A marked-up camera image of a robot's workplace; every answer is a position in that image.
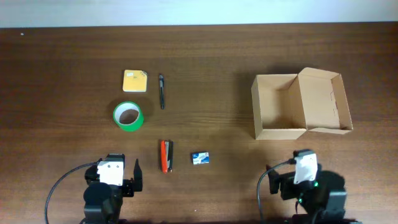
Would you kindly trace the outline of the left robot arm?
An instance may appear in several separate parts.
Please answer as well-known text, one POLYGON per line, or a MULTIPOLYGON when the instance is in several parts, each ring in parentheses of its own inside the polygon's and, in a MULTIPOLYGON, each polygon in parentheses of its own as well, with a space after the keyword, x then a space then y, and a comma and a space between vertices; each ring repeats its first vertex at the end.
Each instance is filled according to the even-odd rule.
POLYGON ((85 172, 88 187, 84 191, 84 218, 88 224, 120 224, 121 208, 125 198, 132 198, 143 189, 143 174, 139 161, 134 164, 134 176, 124 178, 125 157, 109 154, 90 166, 85 172))

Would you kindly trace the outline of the brown cardboard box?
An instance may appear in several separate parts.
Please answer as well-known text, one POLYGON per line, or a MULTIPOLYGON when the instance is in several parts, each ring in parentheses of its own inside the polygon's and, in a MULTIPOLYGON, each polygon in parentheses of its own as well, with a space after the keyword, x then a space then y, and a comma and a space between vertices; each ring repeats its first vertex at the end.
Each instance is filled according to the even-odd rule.
POLYGON ((257 140, 295 140, 307 131, 353 130, 339 73, 306 67, 300 73, 256 75, 251 95, 257 140))

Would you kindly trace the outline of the yellow sticky note pad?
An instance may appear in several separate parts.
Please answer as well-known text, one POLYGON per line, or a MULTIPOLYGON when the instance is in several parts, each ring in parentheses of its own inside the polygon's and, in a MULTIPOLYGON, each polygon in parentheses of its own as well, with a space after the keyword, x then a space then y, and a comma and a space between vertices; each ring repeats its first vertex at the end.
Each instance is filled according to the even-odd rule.
POLYGON ((147 73, 143 70, 125 70, 122 89, 124 92, 146 92, 147 73))

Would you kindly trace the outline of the black pen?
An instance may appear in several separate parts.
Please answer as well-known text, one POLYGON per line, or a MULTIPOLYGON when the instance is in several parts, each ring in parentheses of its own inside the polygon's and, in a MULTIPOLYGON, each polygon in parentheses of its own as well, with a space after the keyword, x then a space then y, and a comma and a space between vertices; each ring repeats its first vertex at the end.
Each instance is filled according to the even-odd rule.
POLYGON ((165 100, 164 100, 164 76, 163 74, 159 74, 159 87, 160 87, 160 107, 162 110, 165 108, 165 100))

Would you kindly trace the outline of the blue white staples box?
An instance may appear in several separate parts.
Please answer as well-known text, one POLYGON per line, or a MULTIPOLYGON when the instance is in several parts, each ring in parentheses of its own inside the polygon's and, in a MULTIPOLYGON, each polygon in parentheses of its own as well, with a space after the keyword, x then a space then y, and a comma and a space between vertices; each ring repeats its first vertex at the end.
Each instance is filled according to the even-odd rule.
POLYGON ((208 164, 210 157, 208 152, 194 152, 192 154, 193 165, 208 164))

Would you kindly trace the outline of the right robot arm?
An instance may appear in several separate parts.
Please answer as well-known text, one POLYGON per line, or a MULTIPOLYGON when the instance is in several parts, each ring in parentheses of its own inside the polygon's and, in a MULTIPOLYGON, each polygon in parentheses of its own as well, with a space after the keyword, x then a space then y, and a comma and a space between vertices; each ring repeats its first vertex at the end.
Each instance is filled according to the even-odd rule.
POLYGON ((358 224, 354 218, 345 218, 347 192, 345 180, 336 172, 323 170, 318 165, 314 181, 294 183, 294 172, 279 174, 275 167, 266 166, 270 193, 280 193, 282 200, 296 200, 304 214, 296 213, 284 223, 292 224, 358 224))

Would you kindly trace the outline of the orange black stapler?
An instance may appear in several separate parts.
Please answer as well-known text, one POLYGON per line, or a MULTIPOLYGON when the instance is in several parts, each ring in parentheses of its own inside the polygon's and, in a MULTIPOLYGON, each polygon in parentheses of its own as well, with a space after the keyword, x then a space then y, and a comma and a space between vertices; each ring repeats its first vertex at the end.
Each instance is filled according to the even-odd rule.
POLYGON ((162 140, 160 142, 160 164, 163 173, 172 172, 174 156, 174 142, 162 140))

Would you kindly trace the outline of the green tape roll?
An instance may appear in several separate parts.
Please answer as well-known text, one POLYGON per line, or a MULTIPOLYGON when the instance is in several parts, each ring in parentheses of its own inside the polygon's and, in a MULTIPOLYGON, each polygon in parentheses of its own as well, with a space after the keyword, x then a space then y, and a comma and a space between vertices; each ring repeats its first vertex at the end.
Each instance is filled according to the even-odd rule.
POLYGON ((124 101, 115 107, 113 119, 123 131, 134 132, 143 125, 144 115, 135 102, 124 101))

